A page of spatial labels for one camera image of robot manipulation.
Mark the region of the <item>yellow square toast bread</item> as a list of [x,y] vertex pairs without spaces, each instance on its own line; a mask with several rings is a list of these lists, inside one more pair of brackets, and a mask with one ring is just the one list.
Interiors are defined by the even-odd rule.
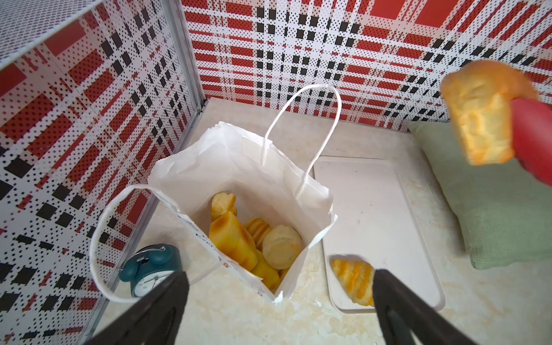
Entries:
[[503,164],[514,158],[510,102],[539,100],[519,70],[494,60],[476,60],[444,77],[441,96],[468,164]]

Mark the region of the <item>beige plastic tray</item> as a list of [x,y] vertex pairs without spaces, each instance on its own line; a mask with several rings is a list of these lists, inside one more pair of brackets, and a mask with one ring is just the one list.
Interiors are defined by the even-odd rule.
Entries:
[[321,157],[314,175],[333,195],[338,216],[322,240],[333,306],[344,314],[375,312],[347,296],[330,266],[341,259],[390,271],[434,310],[442,310],[445,295],[395,165],[374,158]]

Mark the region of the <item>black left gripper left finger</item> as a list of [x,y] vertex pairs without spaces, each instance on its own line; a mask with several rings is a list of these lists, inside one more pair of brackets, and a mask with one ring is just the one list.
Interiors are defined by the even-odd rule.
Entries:
[[88,343],[174,344],[189,288],[186,273],[173,273]]

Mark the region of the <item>twisted braided yellow bread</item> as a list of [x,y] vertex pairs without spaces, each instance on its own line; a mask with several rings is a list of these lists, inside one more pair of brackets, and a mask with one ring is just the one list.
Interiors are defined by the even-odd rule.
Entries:
[[280,276],[257,249],[251,234],[231,212],[211,223],[209,236],[216,248],[237,262],[248,272],[262,279],[262,283],[275,292],[280,285]]

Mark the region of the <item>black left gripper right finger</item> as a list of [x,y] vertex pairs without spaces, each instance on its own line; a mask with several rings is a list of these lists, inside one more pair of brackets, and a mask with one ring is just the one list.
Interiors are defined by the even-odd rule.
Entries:
[[388,270],[376,270],[375,310],[386,344],[473,344]]

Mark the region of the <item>small shell-shaped yellow bread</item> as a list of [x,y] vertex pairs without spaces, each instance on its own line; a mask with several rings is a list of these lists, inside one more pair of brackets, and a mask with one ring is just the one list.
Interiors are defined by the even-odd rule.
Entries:
[[217,220],[227,212],[237,215],[235,206],[236,196],[233,193],[221,192],[212,198],[211,201],[211,221]]

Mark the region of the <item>green cushion pillow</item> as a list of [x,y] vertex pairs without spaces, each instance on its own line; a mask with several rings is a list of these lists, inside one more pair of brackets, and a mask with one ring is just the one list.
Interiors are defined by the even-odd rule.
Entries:
[[551,187],[516,160],[471,166],[451,125],[408,125],[459,220],[464,246],[477,270],[551,258]]

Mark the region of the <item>striped croissant bread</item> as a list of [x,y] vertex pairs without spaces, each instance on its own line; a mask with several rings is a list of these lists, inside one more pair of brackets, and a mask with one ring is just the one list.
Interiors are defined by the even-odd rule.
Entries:
[[373,284],[376,270],[362,260],[332,259],[331,268],[345,293],[360,306],[375,306]]

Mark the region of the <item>long ridged yellow bread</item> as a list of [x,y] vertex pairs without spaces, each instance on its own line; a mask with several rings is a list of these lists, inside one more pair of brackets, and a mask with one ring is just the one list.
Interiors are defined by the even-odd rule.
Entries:
[[272,227],[262,218],[249,220],[244,226],[252,236],[258,250],[262,250],[264,238],[272,231]]

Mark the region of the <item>round scored bread roll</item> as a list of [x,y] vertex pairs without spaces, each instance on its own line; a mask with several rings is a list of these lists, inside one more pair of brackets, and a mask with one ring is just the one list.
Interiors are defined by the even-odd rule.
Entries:
[[276,226],[263,239],[264,258],[276,270],[290,268],[302,250],[302,237],[293,227]]

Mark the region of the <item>red silicone metal tongs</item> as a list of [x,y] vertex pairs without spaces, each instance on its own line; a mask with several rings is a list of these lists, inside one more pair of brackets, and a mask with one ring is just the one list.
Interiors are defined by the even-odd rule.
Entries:
[[551,107],[532,99],[511,102],[513,149],[524,170],[551,186]]

